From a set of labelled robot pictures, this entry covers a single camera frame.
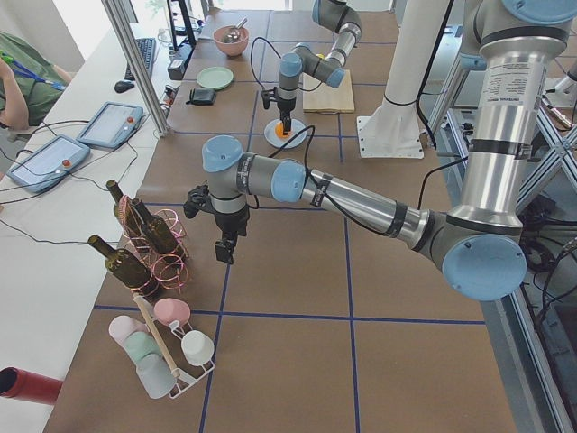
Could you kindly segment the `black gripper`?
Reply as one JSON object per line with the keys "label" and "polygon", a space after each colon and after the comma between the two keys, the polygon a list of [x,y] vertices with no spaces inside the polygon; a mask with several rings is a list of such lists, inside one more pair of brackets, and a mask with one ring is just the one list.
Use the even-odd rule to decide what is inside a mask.
{"label": "black gripper", "polygon": [[223,239],[215,242],[216,260],[226,264],[234,263],[234,248],[239,236],[246,236],[250,219],[250,209],[243,207],[232,214],[215,212],[216,225],[221,229]]}
{"label": "black gripper", "polygon": [[277,107],[280,111],[280,120],[282,123],[282,133],[289,134],[292,128],[292,119],[290,113],[295,109],[297,99],[284,98],[281,96],[276,96]]}

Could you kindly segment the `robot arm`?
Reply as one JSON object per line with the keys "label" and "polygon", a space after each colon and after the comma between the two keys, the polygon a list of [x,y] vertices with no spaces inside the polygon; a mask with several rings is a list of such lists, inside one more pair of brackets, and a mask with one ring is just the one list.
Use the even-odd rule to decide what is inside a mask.
{"label": "robot arm", "polygon": [[262,93],[264,106],[268,106],[271,101],[277,103],[277,134],[282,138],[287,137],[292,129],[291,112],[296,106],[300,76],[305,73],[331,88],[338,88],[345,76],[347,58],[362,37],[361,18],[345,1],[316,1],[312,19],[336,34],[331,50],[321,58],[306,44],[297,44],[280,59],[278,85]]}
{"label": "robot arm", "polygon": [[573,1],[469,1],[463,51],[485,68],[458,203],[434,211],[396,199],[417,184],[431,161],[418,132],[418,99],[452,3],[411,1],[381,103],[361,121],[359,156],[336,175],[306,161],[248,152],[231,135],[202,147],[205,211],[222,231],[217,258],[233,259],[246,232],[247,198],[303,202],[333,211],[376,235],[423,255],[449,286],[476,300],[501,299],[527,271],[518,245],[516,204],[547,68],[566,48]]}

